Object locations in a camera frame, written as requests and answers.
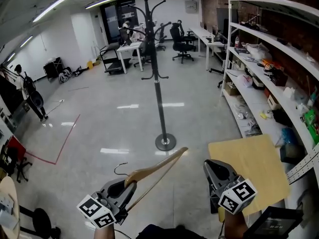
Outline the black platform trolley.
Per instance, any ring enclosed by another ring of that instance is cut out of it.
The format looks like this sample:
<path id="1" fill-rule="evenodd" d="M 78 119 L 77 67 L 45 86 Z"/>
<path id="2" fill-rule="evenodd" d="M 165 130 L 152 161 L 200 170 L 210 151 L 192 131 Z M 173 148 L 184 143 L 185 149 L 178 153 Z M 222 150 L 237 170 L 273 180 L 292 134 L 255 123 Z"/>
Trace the black platform trolley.
<path id="1" fill-rule="evenodd" d="M 117 53 L 119 48 L 118 43 L 111 43 L 100 50 L 100 57 L 105 67 L 105 73 L 109 73 L 110 75 L 112 73 L 124 73 L 124 66 Z M 110 52 L 113 52 L 114 56 L 107 58 L 106 55 L 110 54 Z"/>

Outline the clear plastic bag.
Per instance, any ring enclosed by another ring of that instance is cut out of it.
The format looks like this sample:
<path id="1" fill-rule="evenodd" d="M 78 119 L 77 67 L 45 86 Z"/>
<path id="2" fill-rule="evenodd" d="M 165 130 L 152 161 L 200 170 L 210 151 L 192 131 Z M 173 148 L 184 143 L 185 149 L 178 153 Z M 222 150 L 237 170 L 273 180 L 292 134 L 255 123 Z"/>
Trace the clear plastic bag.
<path id="1" fill-rule="evenodd" d="M 257 61 L 262 61 L 263 59 L 272 60 L 272 55 L 270 54 L 269 49 L 263 43 L 247 43 L 245 48 L 251 54 L 251 57 Z"/>

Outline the black round stool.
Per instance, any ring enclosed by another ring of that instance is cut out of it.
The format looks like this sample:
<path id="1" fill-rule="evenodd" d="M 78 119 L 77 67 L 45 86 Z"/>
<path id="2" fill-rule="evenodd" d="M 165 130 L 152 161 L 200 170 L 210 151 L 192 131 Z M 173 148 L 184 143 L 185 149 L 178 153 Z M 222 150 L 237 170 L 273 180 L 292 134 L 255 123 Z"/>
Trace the black round stool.
<path id="1" fill-rule="evenodd" d="M 41 239 L 61 239 L 61 229 L 59 227 L 52 227 L 50 218 L 44 209 L 37 208 L 34 211 L 31 211 L 20 206 L 19 212 L 32 218 L 34 228 L 34 230 L 30 230 L 20 227 L 20 231 L 40 237 Z"/>

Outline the black display device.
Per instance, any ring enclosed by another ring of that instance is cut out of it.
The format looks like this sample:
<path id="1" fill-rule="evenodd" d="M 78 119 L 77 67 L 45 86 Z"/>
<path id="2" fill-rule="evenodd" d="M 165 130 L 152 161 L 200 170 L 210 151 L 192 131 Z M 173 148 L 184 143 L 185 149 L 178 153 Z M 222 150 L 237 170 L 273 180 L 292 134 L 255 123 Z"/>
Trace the black display device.
<path id="1" fill-rule="evenodd" d="M 303 215 L 302 210 L 269 206 L 243 234 L 243 239 L 288 239 Z"/>

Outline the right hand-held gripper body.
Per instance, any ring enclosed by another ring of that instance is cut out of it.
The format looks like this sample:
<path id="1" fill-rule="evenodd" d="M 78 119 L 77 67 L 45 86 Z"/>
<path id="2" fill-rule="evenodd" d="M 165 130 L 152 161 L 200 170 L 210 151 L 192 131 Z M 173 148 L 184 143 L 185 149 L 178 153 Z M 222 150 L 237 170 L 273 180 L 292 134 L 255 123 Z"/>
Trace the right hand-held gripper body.
<path id="1" fill-rule="evenodd" d="M 251 204 L 257 190 L 249 179 L 237 175 L 234 180 L 226 182 L 213 193 L 218 198 L 218 206 L 231 214 L 237 214 Z"/>

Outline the white box device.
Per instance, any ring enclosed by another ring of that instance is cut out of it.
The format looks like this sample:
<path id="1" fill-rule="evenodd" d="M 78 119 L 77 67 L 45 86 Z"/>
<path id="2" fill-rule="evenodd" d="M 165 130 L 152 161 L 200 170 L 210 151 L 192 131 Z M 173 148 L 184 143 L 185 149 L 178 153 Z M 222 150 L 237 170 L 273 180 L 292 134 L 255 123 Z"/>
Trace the white box device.
<path id="1" fill-rule="evenodd" d="M 264 83 L 258 77 L 253 76 L 252 81 L 253 81 L 252 83 L 253 88 L 258 90 L 263 90 L 265 88 Z"/>

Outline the dark wooden frame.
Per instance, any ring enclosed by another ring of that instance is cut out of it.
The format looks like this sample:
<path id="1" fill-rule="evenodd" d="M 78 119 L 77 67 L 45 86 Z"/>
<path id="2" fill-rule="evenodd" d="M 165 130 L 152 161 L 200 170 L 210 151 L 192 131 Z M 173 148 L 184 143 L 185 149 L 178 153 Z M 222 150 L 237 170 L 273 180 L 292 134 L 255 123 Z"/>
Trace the dark wooden frame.
<path id="1" fill-rule="evenodd" d="M 3 64 L 0 64 L 0 96 L 12 115 L 23 102 L 21 91 L 16 89 L 16 80 L 17 74 L 9 72 Z"/>

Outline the long white desk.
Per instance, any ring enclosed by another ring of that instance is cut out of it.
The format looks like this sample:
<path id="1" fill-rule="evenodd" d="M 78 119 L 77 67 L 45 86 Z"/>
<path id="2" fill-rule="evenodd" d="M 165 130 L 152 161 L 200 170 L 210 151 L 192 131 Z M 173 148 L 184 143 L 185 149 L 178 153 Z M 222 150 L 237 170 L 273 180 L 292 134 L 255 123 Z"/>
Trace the long white desk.
<path id="1" fill-rule="evenodd" d="M 215 47 L 225 47 L 226 45 L 220 41 L 214 41 L 214 35 L 202 27 L 190 27 L 189 31 L 192 32 L 197 39 L 197 55 L 203 57 L 201 52 L 201 44 L 203 43 L 206 47 L 205 50 L 205 69 L 209 71 L 209 58 L 211 57 L 210 50 L 214 51 Z"/>

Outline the black pouch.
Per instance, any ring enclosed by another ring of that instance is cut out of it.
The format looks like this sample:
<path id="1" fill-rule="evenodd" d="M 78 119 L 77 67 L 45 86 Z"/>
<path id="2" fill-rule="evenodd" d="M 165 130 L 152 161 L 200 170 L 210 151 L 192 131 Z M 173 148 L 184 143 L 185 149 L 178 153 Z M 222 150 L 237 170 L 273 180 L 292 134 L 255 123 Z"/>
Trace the black pouch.
<path id="1" fill-rule="evenodd" d="M 292 127 L 293 123 L 283 109 L 272 110 L 274 120 L 287 127 Z"/>

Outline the black monitor on stand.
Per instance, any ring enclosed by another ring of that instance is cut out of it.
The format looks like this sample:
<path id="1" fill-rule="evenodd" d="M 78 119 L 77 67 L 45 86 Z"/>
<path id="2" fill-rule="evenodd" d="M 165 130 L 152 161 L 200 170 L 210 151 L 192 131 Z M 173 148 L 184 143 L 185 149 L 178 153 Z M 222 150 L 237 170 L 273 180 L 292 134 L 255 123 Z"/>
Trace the black monitor on stand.
<path id="1" fill-rule="evenodd" d="M 228 26 L 229 26 L 229 13 L 227 8 L 217 8 L 217 28 L 220 35 L 220 42 L 227 43 Z"/>

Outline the red panel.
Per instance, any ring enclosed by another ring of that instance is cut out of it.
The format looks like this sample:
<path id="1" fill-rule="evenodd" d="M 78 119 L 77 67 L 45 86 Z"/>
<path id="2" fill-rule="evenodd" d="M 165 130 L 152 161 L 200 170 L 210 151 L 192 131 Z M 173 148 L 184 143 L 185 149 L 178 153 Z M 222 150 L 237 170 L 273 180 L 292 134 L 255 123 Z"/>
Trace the red panel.
<path id="1" fill-rule="evenodd" d="M 26 149 L 18 141 L 18 139 L 12 135 L 7 143 L 7 154 L 12 159 L 12 161 L 23 163 L 25 158 Z"/>

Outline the small beige box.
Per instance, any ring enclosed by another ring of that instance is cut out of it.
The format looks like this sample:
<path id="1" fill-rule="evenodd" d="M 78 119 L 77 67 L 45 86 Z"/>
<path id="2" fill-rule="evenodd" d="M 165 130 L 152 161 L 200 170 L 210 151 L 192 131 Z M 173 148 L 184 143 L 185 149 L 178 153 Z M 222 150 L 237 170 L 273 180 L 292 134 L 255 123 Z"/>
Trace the small beige box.
<path id="1" fill-rule="evenodd" d="M 278 110 L 281 108 L 281 105 L 278 103 L 278 101 L 271 95 L 269 94 L 267 103 L 270 107 L 271 110 Z"/>

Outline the orange box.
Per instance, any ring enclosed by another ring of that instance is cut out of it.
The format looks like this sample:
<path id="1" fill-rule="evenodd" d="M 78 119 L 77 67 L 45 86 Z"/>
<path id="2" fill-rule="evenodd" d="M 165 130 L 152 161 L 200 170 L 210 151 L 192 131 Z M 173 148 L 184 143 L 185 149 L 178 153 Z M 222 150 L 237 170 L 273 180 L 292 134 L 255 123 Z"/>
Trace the orange box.
<path id="1" fill-rule="evenodd" d="M 272 61 L 272 60 L 263 59 L 262 60 L 262 65 L 267 70 L 270 70 L 271 68 L 275 68 L 275 69 L 278 69 L 278 70 L 281 70 L 281 71 L 284 70 L 284 67 L 279 62 Z"/>

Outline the white cloth pile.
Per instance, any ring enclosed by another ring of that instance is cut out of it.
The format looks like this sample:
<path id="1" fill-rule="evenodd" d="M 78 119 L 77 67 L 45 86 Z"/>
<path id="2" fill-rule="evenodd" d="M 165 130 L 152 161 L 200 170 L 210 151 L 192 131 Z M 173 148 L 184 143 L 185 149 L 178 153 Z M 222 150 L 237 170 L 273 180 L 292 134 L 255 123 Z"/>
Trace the white cloth pile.
<path id="1" fill-rule="evenodd" d="M 145 39 L 145 29 L 146 25 L 144 22 L 140 23 L 138 26 L 134 27 L 134 32 L 132 35 L 132 41 L 133 42 L 138 42 L 138 41 L 143 41 Z"/>

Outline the black headrest office chair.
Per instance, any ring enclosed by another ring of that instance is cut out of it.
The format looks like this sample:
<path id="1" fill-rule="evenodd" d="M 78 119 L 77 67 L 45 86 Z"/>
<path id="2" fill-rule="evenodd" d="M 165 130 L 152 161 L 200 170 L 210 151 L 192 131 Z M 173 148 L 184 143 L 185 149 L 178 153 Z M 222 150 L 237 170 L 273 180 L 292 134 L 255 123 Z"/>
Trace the black headrest office chair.
<path id="1" fill-rule="evenodd" d="M 184 59 L 188 59 L 193 62 L 194 58 L 189 54 L 189 52 L 196 51 L 194 41 L 196 41 L 197 38 L 193 35 L 185 35 L 181 20 L 172 23 L 170 34 L 173 40 L 172 48 L 174 51 L 178 52 L 176 56 L 172 57 L 172 61 L 176 58 L 181 58 L 181 64 L 183 64 Z"/>

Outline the black swivel chair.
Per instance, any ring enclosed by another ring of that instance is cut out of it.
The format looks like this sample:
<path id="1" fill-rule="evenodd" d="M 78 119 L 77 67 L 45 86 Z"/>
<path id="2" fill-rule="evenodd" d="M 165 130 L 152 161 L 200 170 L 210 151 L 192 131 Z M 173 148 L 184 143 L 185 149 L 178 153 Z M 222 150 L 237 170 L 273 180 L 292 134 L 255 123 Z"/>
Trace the black swivel chair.
<path id="1" fill-rule="evenodd" d="M 16 147 L 2 146 L 0 151 L 0 168 L 11 176 L 15 170 L 17 170 L 16 181 L 21 182 L 22 177 L 25 181 L 28 179 L 24 175 L 24 168 L 28 165 L 32 166 L 32 163 L 27 161 L 24 156 L 25 150 L 19 150 Z"/>

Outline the black storage cart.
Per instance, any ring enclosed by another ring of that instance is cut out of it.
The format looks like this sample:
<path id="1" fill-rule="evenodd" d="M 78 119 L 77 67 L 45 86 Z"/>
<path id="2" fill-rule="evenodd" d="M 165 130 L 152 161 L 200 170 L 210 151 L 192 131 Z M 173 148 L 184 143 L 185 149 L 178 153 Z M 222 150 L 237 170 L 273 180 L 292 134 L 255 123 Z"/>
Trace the black storage cart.
<path id="1" fill-rule="evenodd" d="M 54 61 L 48 62 L 46 65 L 44 65 L 43 69 L 47 78 L 50 80 L 57 78 L 63 71 L 64 67 L 61 58 L 57 57 Z"/>

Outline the white red-print plastic bag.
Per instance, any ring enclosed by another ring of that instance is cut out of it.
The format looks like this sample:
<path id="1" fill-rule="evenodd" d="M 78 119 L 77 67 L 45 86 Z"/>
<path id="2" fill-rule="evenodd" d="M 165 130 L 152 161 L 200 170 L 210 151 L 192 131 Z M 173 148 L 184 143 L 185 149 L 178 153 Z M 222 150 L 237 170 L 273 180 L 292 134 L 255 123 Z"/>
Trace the white red-print plastic bag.
<path id="1" fill-rule="evenodd" d="M 244 86 L 245 88 L 249 88 L 253 84 L 253 79 L 249 75 L 241 74 L 237 76 L 237 83 Z"/>

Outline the black shelf box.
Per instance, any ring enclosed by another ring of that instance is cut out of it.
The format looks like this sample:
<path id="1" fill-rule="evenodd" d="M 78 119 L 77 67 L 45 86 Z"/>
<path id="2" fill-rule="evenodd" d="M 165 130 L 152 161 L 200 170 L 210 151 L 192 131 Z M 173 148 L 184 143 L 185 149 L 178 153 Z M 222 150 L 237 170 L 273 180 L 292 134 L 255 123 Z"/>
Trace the black shelf box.
<path id="1" fill-rule="evenodd" d="M 300 145 L 286 143 L 280 148 L 280 159 L 284 163 L 298 164 L 305 156 L 305 150 Z"/>

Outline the person's left forearm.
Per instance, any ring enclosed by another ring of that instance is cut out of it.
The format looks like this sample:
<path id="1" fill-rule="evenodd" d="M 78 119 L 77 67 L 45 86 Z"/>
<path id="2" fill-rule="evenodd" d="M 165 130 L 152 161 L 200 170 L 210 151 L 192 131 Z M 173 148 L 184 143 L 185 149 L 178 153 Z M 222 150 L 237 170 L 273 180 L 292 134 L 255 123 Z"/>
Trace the person's left forearm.
<path id="1" fill-rule="evenodd" d="M 114 225 L 109 225 L 102 229 L 95 229 L 94 239 L 115 239 Z"/>

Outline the person's black clothing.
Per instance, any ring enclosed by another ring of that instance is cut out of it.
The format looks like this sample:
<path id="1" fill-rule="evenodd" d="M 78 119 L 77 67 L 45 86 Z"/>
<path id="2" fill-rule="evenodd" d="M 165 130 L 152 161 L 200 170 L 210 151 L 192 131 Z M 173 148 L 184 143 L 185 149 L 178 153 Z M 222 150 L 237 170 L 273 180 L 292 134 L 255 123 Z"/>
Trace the person's black clothing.
<path id="1" fill-rule="evenodd" d="M 206 239 L 197 233 L 188 230 L 184 225 L 178 225 L 176 228 L 164 229 L 150 224 L 145 227 L 136 237 L 136 239 Z"/>

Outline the black coat rack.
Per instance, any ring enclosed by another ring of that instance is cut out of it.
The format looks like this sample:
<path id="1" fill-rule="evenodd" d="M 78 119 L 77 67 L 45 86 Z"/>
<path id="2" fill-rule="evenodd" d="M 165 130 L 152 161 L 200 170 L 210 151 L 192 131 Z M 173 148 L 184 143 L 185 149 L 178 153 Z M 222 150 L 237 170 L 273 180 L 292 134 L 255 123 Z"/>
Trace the black coat rack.
<path id="1" fill-rule="evenodd" d="M 164 2 L 166 2 L 166 0 L 159 2 L 152 9 L 150 9 L 148 0 L 144 0 L 145 10 L 142 10 L 141 8 L 139 8 L 137 6 L 132 6 L 132 8 L 135 8 L 136 10 L 138 10 L 142 13 L 142 15 L 144 16 L 144 19 L 145 19 L 145 23 L 146 23 L 146 29 L 145 29 L 145 36 L 146 37 L 144 40 L 149 43 L 150 48 L 151 48 L 152 75 L 148 78 L 141 78 L 141 79 L 142 80 L 154 79 L 155 93 L 156 93 L 160 126 L 161 126 L 161 134 L 156 137 L 155 145 L 156 145 L 158 150 L 166 152 L 166 151 L 170 151 L 170 150 L 175 148 L 176 138 L 172 134 L 167 133 L 166 127 L 165 127 L 164 111 L 163 111 L 163 105 L 162 105 L 162 95 L 161 95 L 161 88 L 160 88 L 160 79 L 166 79 L 168 77 L 162 77 L 159 74 L 158 61 L 157 61 L 157 51 L 156 51 L 156 46 L 155 46 L 156 32 L 154 31 L 154 23 L 153 23 L 154 10 L 159 5 L 163 4 Z"/>

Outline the white shelving unit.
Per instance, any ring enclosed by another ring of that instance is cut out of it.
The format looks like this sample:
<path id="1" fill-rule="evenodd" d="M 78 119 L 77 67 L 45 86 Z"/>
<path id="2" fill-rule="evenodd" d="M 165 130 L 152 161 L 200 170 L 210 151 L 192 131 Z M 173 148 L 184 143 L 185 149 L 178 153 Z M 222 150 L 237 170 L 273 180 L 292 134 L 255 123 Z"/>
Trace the white shelving unit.
<path id="1" fill-rule="evenodd" d="M 319 238 L 319 143 L 315 145 L 303 114 L 314 109 L 319 122 L 319 6 L 309 6 L 302 0 L 227 0 L 229 13 L 226 66 L 223 84 L 232 81 L 240 95 L 225 96 L 234 117 L 238 108 L 246 108 L 258 134 L 270 136 L 278 154 L 285 143 L 281 130 L 287 128 L 274 120 L 267 99 L 271 94 L 291 119 L 291 128 L 305 156 L 296 165 L 284 163 L 291 188 L 290 195 L 277 203 L 288 209 L 302 209 L 304 219 L 289 239 Z M 251 54 L 237 54 L 235 38 L 240 47 L 247 43 L 263 43 L 284 70 L 267 70 L 262 61 Z M 245 88 L 237 83 L 238 75 L 258 77 L 263 90 Z M 267 119 L 260 117 L 266 114 Z"/>

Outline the blue plastic bag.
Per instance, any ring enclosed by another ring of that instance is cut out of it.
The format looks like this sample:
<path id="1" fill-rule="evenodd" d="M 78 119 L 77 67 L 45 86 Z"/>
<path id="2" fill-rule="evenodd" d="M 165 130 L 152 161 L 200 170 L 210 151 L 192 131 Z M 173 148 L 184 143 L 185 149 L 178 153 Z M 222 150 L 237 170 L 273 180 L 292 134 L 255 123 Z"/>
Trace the blue plastic bag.
<path id="1" fill-rule="evenodd" d="M 283 128 L 281 130 L 281 137 L 284 143 L 289 143 L 289 144 L 298 144 L 297 137 L 295 136 L 294 131 L 291 128 Z"/>

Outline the wooden hanger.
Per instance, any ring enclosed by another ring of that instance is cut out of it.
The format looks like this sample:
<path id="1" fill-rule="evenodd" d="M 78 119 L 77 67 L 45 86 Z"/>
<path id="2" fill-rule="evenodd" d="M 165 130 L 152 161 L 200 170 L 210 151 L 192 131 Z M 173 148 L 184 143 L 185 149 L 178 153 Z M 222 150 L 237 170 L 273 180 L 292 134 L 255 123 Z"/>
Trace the wooden hanger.
<path id="1" fill-rule="evenodd" d="M 154 182 L 136 201 L 134 201 L 131 206 L 127 208 L 127 213 L 133 209 L 160 182 L 160 180 L 164 178 L 164 176 L 166 176 L 166 174 L 174 167 L 182 155 L 187 151 L 188 147 L 182 147 L 160 163 L 148 168 L 138 169 L 125 178 L 124 187 L 127 188 L 132 183 L 137 184 L 169 164 L 169 167 L 164 174 L 156 182 Z"/>

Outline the long red floor tape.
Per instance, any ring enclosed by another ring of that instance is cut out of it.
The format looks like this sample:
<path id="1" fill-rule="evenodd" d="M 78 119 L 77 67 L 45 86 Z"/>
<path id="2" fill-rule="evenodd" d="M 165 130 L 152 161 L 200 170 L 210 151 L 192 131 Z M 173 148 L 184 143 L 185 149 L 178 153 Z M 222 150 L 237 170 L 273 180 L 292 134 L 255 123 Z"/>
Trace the long red floor tape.
<path id="1" fill-rule="evenodd" d="M 51 165 L 57 165 L 58 160 L 59 160 L 59 158 L 60 158 L 60 155 L 61 155 L 61 153 L 62 153 L 62 151 L 63 151 L 63 149 L 64 149 L 64 147 L 65 147 L 65 144 L 67 143 L 68 138 L 69 138 L 70 134 L 72 133 L 74 127 L 76 126 L 76 123 L 78 122 L 80 116 L 81 116 L 81 114 L 79 114 L 79 115 L 77 116 L 77 118 L 75 119 L 75 121 L 71 123 L 71 129 L 70 129 L 68 135 L 66 136 L 66 138 L 65 138 L 65 140 L 64 140 L 64 142 L 63 142 L 63 144 L 62 144 L 62 146 L 61 146 L 61 148 L 60 148 L 60 150 L 59 150 L 59 152 L 58 152 L 58 155 L 57 155 L 57 157 L 56 157 L 56 159 L 55 159 L 54 162 L 53 162 L 53 161 L 46 160 L 46 159 L 43 159 L 43 158 L 41 158 L 41 157 L 38 157 L 38 156 L 34 155 L 32 152 L 29 152 L 28 150 L 25 152 L 25 154 L 27 154 L 27 155 L 29 155 L 29 156 L 31 156 L 31 157 L 37 159 L 37 160 L 40 160 L 40 161 L 42 161 L 42 162 L 44 162 L 44 163 L 48 163 L 48 164 L 51 164 Z"/>

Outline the person's right forearm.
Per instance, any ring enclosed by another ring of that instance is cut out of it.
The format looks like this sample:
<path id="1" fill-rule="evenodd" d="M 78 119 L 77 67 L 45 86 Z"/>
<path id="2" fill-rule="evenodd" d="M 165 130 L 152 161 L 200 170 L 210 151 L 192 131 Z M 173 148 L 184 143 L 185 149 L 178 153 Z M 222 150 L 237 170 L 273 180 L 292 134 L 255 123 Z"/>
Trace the person's right forearm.
<path id="1" fill-rule="evenodd" d="M 226 239 L 243 239 L 248 227 L 242 212 L 231 214 L 225 211 L 224 237 Z"/>

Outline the dark glass door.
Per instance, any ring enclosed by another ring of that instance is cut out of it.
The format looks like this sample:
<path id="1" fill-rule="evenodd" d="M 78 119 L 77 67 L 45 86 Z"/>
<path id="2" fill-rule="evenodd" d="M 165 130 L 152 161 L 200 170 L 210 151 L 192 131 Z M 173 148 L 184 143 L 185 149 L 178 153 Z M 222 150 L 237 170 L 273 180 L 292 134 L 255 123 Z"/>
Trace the dark glass door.
<path id="1" fill-rule="evenodd" d="M 135 0 L 113 0 L 100 6 L 104 29 L 108 43 L 118 42 L 120 38 L 119 28 L 122 28 L 123 23 L 127 19 L 131 21 L 128 23 L 130 28 L 139 25 L 137 10 L 128 7 L 128 5 L 135 6 Z"/>

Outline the light wooden board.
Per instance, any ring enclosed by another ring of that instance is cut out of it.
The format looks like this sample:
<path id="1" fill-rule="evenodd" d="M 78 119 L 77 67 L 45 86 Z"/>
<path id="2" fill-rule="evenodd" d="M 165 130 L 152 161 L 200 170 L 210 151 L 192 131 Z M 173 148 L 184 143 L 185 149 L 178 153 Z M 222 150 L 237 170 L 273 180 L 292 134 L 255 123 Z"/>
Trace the light wooden board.
<path id="1" fill-rule="evenodd" d="M 244 216 L 264 210 L 290 195 L 284 165 L 269 135 L 211 142 L 208 150 L 211 159 L 230 164 L 256 188 L 257 196 L 243 210 Z"/>

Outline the cardboard box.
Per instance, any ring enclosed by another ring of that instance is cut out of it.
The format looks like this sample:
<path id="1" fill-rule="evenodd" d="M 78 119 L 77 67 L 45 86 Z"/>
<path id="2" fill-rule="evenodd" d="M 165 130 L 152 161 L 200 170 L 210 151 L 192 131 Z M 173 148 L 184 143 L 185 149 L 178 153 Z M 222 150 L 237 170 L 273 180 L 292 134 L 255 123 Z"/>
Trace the cardboard box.
<path id="1" fill-rule="evenodd" d="M 230 96 L 238 96 L 240 92 L 232 81 L 226 81 L 224 85 L 224 89 Z"/>

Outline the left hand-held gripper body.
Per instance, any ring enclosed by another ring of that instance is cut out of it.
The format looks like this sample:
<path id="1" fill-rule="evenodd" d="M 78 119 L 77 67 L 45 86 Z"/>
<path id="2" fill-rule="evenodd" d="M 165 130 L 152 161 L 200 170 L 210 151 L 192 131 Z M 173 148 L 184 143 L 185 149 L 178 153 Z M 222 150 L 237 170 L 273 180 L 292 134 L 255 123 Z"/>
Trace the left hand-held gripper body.
<path id="1" fill-rule="evenodd" d="M 102 189 L 87 195 L 77 205 L 81 215 L 94 225 L 102 229 L 112 224 L 122 224 L 127 218 L 127 190 L 113 192 Z"/>

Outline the small white desk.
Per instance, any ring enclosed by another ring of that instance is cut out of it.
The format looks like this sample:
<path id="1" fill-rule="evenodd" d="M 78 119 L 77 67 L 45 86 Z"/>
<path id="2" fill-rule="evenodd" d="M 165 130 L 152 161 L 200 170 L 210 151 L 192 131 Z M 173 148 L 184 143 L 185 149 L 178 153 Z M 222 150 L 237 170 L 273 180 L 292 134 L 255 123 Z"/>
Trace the small white desk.
<path id="1" fill-rule="evenodd" d="M 140 52 L 140 47 L 141 47 L 141 42 L 133 42 L 131 43 L 130 45 L 122 45 L 120 46 L 118 49 L 117 49 L 117 54 L 120 58 L 120 61 L 121 61 L 121 65 L 122 65 L 122 68 L 123 68 L 123 71 L 124 73 L 126 74 L 127 73 L 127 70 L 126 70 L 126 66 L 125 66 L 125 62 L 124 62 L 124 59 L 122 57 L 122 52 L 126 52 L 126 51 L 134 51 L 136 50 L 137 51 L 137 55 L 138 55 L 138 62 L 139 62 L 139 66 L 140 66 L 140 71 L 143 72 L 144 69 L 143 69 L 143 66 L 142 66 L 142 58 L 141 58 L 141 52 Z"/>

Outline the grey wall electrical box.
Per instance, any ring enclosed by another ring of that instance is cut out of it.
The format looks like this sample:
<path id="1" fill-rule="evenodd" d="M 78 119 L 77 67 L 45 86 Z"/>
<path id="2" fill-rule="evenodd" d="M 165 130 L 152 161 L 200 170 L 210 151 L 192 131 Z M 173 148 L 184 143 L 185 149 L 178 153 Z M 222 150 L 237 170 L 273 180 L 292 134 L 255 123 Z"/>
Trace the grey wall electrical box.
<path id="1" fill-rule="evenodd" d="M 185 1 L 185 12 L 188 14 L 195 14 L 198 12 L 197 1 L 186 0 Z"/>

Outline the round wooden table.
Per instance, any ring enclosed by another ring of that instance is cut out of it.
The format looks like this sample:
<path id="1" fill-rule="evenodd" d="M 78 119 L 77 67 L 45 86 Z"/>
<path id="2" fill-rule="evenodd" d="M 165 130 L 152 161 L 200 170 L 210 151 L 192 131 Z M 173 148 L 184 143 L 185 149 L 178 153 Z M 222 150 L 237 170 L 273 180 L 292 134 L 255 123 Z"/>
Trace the round wooden table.
<path id="1" fill-rule="evenodd" d="M 0 182 L 0 192 L 9 195 L 13 199 L 13 216 L 17 218 L 17 225 L 13 230 L 4 227 L 3 231 L 8 239 L 18 239 L 20 234 L 20 211 L 16 187 L 11 177 L 6 176 L 2 179 Z"/>

